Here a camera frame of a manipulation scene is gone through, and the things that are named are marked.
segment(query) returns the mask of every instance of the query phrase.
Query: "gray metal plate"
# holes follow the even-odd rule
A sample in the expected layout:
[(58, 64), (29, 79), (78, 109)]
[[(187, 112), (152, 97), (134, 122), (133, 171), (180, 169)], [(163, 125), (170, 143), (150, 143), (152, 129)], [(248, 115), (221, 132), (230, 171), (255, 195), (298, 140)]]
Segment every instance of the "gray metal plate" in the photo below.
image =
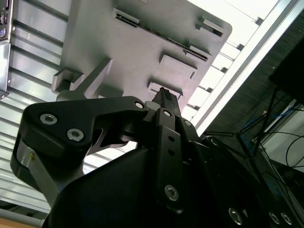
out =
[[(185, 55), (184, 50), (115, 18), (114, 8), (136, 18), (139, 23), (190, 48), (209, 53), (207, 61)], [(215, 24), (218, 36), (203, 29), (203, 19)], [(114, 59), (103, 84), (124, 91), (123, 95), (152, 100), (148, 90), (155, 82), (180, 91), (183, 108), (226, 42), (232, 27), (185, 0), (91, 0), (73, 1), (61, 58), (61, 67), (88, 75), (105, 58)], [(160, 64), (163, 55), (197, 69), (193, 77), (178, 68)]]

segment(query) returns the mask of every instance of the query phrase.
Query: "blue cable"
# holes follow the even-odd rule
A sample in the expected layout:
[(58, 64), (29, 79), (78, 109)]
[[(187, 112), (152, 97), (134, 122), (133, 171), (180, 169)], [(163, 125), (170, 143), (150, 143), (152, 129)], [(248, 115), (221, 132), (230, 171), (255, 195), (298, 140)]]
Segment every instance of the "blue cable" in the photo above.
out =
[[(293, 107), (290, 107), (285, 113), (282, 113), (282, 114), (280, 114), (280, 115), (272, 116), (271, 118), (278, 118), (278, 117), (286, 116), (286, 115), (288, 115), (288, 114), (290, 114), (290, 113), (292, 112), (292, 108), (293, 108)], [(259, 117), (256, 117), (256, 118), (253, 118), (253, 119), (251, 119), (251, 120), (248, 120), (248, 121), (245, 123), (243, 129), (246, 128), (248, 125), (250, 125), (252, 122), (254, 122), (254, 121), (257, 120), (257, 119), (259, 119)], [(250, 150), (251, 144), (249, 143), (249, 141), (244, 137), (244, 134), (242, 134), (241, 137), (242, 137), (244, 143), (246, 144), (246, 146), (248, 147), (248, 149)]]

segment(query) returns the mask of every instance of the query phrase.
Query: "bolt hole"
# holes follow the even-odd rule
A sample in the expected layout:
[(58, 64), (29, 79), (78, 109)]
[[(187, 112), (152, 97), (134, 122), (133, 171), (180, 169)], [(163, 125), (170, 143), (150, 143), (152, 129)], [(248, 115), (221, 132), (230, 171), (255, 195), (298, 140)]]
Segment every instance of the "bolt hole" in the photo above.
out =
[(169, 189), (168, 189), (168, 192), (169, 192), (172, 196), (175, 196), (175, 191), (174, 191), (172, 188), (169, 188)]
[(44, 120), (47, 121), (47, 122), (52, 122), (54, 119), (52, 117), (50, 117), (50, 116), (46, 116), (44, 118)]
[(168, 153), (169, 153), (171, 156), (174, 156), (174, 155), (175, 155), (175, 152), (172, 151), (172, 150), (168, 150)]
[(79, 134), (78, 132), (72, 132), (72, 136), (74, 136), (74, 137), (79, 137), (80, 134)]
[(175, 141), (175, 139), (174, 139), (173, 137), (171, 137), (171, 136), (169, 136), (168, 138), (169, 138), (169, 140), (170, 140), (171, 142), (174, 142), (174, 141)]

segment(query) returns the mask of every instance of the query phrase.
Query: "slot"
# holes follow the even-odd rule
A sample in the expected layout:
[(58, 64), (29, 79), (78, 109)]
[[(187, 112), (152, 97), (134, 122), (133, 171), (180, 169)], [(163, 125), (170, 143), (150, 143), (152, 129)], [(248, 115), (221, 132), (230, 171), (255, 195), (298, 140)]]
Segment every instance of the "slot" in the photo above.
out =
[(215, 29), (215, 28), (213, 28), (213, 27), (211, 27), (209, 25), (202, 24), (201, 27), (204, 28), (205, 30), (209, 31), (209, 32), (214, 33), (215, 35), (217, 35), (219, 37), (221, 37), (223, 35), (222, 32), (218, 31), (217, 29)]
[(10, 9), (10, 0), (6, 0), (6, 4), (5, 4), (5, 9), (9, 10)]
[(120, 15), (120, 14), (116, 14), (115, 18), (118, 19), (118, 20), (123, 21), (124, 23), (127, 23), (128, 25), (131, 25), (131, 26), (137, 28), (137, 25), (138, 25), (137, 23), (135, 23), (134, 21), (132, 21), (132, 20)]
[(1, 14), (0, 16), (0, 25), (4, 24), (4, 14)]
[(206, 57), (206, 56), (204, 56), (204, 55), (202, 55), (200, 53), (197, 53), (194, 50), (190, 50), (189, 47), (187, 47), (187, 46), (185, 46), (185, 45), (183, 45), (183, 44), (175, 41), (174, 39), (168, 38), (168, 37), (164, 36), (163, 34), (157, 32), (157, 31), (154, 31), (154, 30), (152, 30), (152, 29), (150, 29), (150, 28), (148, 28), (148, 27), (140, 24), (140, 22), (139, 22), (138, 19), (131, 17), (131, 18), (133, 18), (133, 20), (136, 21), (136, 22), (134, 22), (133, 20), (127, 18), (129, 15), (127, 17), (125, 17), (125, 16), (122, 15), (122, 14), (124, 14), (123, 12), (121, 12), (121, 14), (119, 14), (118, 12), (121, 12), (121, 11), (119, 11), (117, 9), (114, 9), (114, 13), (115, 13), (115, 18), (116, 19), (118, 19), (118, 20), (120, 20), (120, 21), (122, 21), (124, 23), (127, 23), (128, 25), (130, 25), (132, 27), (140, 28), (140, 29), (142, 29), (142, 30), (144, 30), (146, 32), (152, 33), (152, 34), (154, 34), (154, 35), (156, 35), (156, 36), (158, 36), (158, 37), (160, 37), (160, 38), (162, 38), (162, 39), (164, 39), (164, 40), (166, 40), (166, 41), (168, 41), (168, 42), (170, 42), (172, 44), (175, 44), (176, 46), (179, 46), (180, 48), (184, 49), (185, 51), (191, 53), (195, 57), (198, 57), (198, 58), (200, 58), (200, 59), (202, 59), (204, 61), (208, 60), (208, 57)]
[(8, 23), (8, 18), (9, 18), (9, 15), (5, 14), (5, 16), (4, 16), (4, 24), (5, 25), (7, 25), (7, 23)]

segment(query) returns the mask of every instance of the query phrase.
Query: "silver screw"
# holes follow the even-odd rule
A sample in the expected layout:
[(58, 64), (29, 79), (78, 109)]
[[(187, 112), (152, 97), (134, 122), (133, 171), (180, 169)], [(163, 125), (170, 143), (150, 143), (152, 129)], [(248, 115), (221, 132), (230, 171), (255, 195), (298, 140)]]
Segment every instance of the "silver screw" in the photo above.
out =
[(165, 115), (171, 116), (171, 113), (169, 113), (167, 110), (164, 110), (163, 112), (165, 113)]
[(192, 125), (188, 120), (185, 120), (185, 124), (186, 124), (188, 127), (191, 127), (191, 125)]
[(138, 108), (143, 108), (144, 106), (141, 104), (141, 103), (139, 103), (139, 102), (135, 102), (135, 105), (138, 107)]
[(288, 225), (292, 225), (293, 223), (291, 222), (291, 219), (285, 214), (285, 213), (281, 213), (282, 218), (284, 219), (284, 221), (288, 224)]
[(280, 224), (279, 218), (273, 212), (270, 212), (269, 216), (276, 224), (278, 224), (278, 225)]
[(219, 145), (215, 142), (214, 139), (210, 139), (210, 142), (212, 142), (212, 144), (215, 145), (215, 146), (219, 146)]
[(76, 128), (72, 128), (72, 129), (68, 130), (66, 135), (69, 138), (69, 140), (72, 140), (75, 142), (81, 141), (85, 136), (81, 130), (76, 129)]
[(166, 185), (165, 193), (171, 201), (177, 201), (179, 199), (179, 192), (172, 185)]
[(46, 125), (53, 125), (57, 123), (57, 118), (52, 114), (43, 114), (40, 116), (40, 121)]
[(238, 213), (237, 210), (235, 210), (233, 208), (229, 208), (228, 212), (229, 212), (230, 217), (236, 224), (238, 224), (239, 226), (243, 225), (242, 217), (240, 216), (240, 214)]

